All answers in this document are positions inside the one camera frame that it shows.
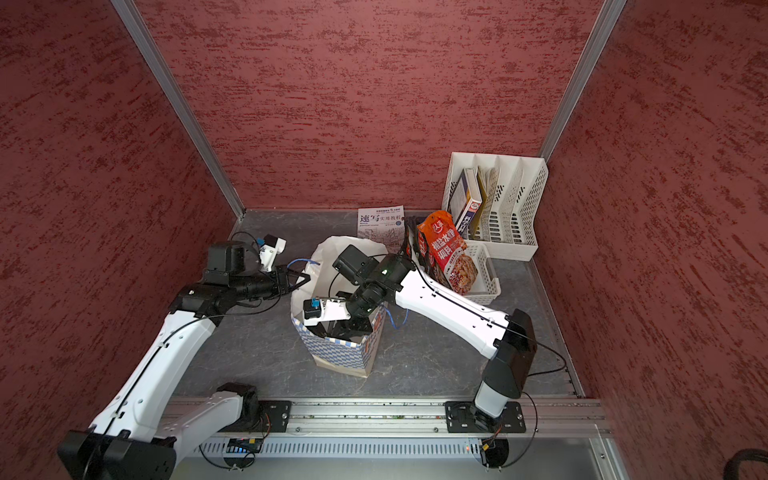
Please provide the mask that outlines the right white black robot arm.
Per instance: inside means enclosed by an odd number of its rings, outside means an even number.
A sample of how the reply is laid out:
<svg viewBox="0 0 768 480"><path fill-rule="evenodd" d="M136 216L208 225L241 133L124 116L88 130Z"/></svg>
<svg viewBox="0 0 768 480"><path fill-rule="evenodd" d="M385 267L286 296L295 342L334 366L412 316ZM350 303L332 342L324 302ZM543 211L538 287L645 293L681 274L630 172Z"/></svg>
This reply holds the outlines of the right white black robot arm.
<svg viewBox="0 0 768 480"><path fill-rule="evenodd" d="M349 245L333 268L355 290L306 300L302 306L306 323L332 322L337 328L334 338L361 335L372 329L370 314L386 302L432 320L487 359L465 423L480 432L501 430L507 404L524 393L538 349L527 313L516 309L508 314L479 305L427 277L403 255L369 256Z"/></svg>

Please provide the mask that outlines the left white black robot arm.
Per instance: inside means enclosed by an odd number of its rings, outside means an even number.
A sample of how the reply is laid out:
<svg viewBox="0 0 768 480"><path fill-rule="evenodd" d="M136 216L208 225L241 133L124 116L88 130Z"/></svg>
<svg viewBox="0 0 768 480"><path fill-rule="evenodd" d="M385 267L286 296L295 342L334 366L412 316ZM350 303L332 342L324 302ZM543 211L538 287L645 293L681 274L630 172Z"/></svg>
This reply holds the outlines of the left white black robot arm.
<svg viewBox="0 0 768 480"><path fill-rule="evenodd" d="M202 279L182 288L162 328L114 399L84 431L71 430L57 454L73 479L168 479L215 433L234 427L270 431L253 386L226 383L178 421L162 415L191 361L235 306L274 300L308 283L306 273L276 265L284 246L266 240L212 245Z"/></svg>

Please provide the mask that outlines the blue checkered paper bag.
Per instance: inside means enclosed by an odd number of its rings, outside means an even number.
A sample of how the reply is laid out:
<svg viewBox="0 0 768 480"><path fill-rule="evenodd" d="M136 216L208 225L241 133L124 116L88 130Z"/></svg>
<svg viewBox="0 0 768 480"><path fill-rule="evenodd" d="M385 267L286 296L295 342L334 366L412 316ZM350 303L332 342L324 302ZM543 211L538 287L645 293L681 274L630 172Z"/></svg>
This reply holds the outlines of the blue checkered paper bag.
<svg viewBox="0 0 768 480"><path fill-rule="evenodd" d="M327 238L303 269L310 281L291 294L291 321L317 366L366 378L373 368L388 311L382 305L366 319L354 318L346 300L338 295L356 290L333 268L333 262L350 245L376 260L387 253L384 244L370 239Z"/></svg>

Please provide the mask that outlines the orange red condiment packet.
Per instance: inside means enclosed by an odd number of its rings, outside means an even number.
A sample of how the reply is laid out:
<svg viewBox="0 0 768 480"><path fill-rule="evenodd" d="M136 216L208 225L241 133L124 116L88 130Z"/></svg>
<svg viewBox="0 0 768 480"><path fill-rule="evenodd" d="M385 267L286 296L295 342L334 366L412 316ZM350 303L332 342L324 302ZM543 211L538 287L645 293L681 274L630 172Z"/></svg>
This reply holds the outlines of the orange red condiment packet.
<svg viewBox="0 0 768 480"><path fill-rule="evenodd" d="M460 295L468 294L478 270L451 214L439 210L427 216L417 226L417 240L428 275Z"/></svg>

